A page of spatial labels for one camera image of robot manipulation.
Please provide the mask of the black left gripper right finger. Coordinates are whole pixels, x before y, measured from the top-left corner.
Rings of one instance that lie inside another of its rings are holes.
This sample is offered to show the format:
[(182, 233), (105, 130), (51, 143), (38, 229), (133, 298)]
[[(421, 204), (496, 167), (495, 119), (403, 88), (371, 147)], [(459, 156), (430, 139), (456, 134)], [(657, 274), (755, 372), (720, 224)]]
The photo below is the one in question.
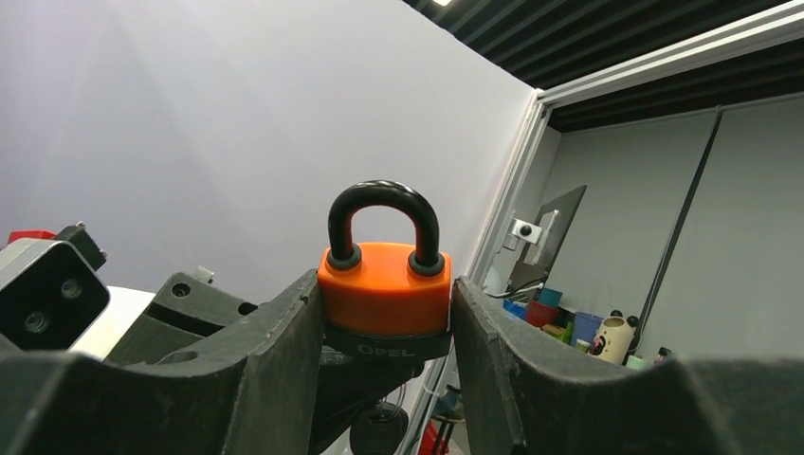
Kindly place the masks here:
[(799, 454), (799, 358), (613, 365), (453, 285), (451, 328), (474, 454)]

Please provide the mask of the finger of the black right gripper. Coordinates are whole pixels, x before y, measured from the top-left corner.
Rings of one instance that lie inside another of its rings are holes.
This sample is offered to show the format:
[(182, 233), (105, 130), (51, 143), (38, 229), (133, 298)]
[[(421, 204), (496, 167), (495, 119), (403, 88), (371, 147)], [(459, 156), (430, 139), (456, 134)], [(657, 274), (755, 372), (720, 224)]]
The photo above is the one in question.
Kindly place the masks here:
[(378, 363), (324, 346), (307, 452), (321, 454), (361, 412), (423, 370), (422, 363)]

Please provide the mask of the black key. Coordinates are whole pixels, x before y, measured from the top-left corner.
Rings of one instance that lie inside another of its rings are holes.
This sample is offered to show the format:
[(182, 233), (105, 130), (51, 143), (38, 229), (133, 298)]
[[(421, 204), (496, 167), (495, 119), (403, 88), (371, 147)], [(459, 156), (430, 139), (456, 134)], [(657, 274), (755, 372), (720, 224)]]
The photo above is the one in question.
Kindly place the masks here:
[(355, 455), (393, 455), (404, 438), (409, 416), (396, 404), (381, 401), (361, 412), (350, 428)]

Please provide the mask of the panda shaped cup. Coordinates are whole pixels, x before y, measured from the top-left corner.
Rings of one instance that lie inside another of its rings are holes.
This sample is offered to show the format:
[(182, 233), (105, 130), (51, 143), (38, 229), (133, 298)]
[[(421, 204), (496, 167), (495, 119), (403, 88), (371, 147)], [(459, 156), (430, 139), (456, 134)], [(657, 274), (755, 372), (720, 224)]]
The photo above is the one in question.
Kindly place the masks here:
[(637, 316), (624, 316), (620, 310), (612, 310), (600, 322), (588, 354), (620, 365), (627, 356), (639, 322)]

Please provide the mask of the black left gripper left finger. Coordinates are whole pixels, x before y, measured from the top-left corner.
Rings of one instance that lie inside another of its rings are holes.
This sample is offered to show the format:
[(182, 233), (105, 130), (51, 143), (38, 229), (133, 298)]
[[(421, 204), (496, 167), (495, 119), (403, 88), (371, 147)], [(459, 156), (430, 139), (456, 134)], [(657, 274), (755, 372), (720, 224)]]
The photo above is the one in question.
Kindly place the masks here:
[(156, 364), (1, 356), (5, 454), (303, 454), (323, 336), (317, 275)]

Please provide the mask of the colourful containers on shelf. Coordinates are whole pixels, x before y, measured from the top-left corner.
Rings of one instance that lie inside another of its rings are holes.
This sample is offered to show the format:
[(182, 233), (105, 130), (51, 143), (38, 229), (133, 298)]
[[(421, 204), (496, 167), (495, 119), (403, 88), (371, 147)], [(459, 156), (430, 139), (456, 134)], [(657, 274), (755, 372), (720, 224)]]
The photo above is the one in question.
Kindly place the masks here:
[(578, 312), (561, 303), (563, 293), (551, 288), (539, 289), (529, 301), (525, 297), (503, 300), (503, 308), (517, 318), (575, 347), (579, 340), (592, 343), (602, 317)]

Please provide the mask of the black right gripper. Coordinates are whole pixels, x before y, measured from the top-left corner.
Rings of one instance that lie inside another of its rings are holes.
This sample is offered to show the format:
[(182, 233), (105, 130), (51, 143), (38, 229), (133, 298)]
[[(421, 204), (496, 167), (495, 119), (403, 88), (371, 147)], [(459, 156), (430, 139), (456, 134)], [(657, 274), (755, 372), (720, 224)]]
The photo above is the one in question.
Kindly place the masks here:
[(172, 274), (113, 347), (106, 361), (155, 364), (249, 315), (258, 305), (194, 275)]

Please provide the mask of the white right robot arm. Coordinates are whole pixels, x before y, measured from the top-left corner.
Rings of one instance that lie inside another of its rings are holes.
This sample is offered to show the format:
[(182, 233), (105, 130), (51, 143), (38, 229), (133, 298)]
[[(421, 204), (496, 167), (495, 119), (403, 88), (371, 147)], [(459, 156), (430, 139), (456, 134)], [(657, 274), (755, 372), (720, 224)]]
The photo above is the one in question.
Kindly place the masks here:
[(423, 369), (326, 346), (310, 271), (258, 305), (184, 273), (112, 287), (73, 351), (114, 370), (99, 453), (319, 454)]

